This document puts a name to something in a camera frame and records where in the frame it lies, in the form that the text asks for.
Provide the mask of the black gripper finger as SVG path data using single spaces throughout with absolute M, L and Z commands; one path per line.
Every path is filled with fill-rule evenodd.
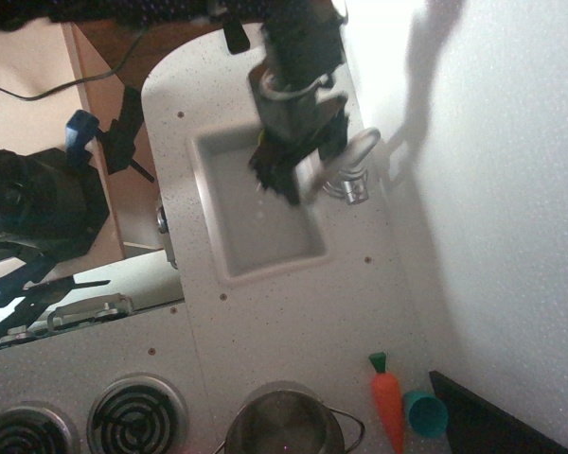
M 257 168 L 257 178 L 263 191 L 283 197 L 289 205 L 299 205 L 300 195 L 293 175 L 294 167 L 286 164 L 268 164 Z
M 338 112 L 325 126 L 323 141 L 318 147 L 322 162 L 338 157 L 347 145 L 348 116 L 345 111 Z

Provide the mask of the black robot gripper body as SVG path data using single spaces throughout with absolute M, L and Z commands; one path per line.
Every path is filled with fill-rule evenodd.
M 318 96 L 322 81 L 316 80 L 300 91 L 287 91 L 273 71 L 262 62 L 248 75 L 257 114 L 266 130 L 265 140 L 250 158 L 249 166 L 286 164 L 294 169 L 301 161 L 318 152 L 324 128 L 340 111 L 346 111 L 344 93 Z

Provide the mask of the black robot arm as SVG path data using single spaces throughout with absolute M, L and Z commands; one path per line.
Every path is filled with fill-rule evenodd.
M 265 58 L 248 75 L 262 136 L 249 160 L 261 188 L 298 206 L 294 172 L 314 151 L 323 163 L 347 144 L 347 97 L 319 101 L 344 62 L 343 17 L 330 1 L 0 1 L 0 31 L 37 19 L 53 23 L 113 20 L 131 29 L 176 22 L 240 26 L 258 21 Z

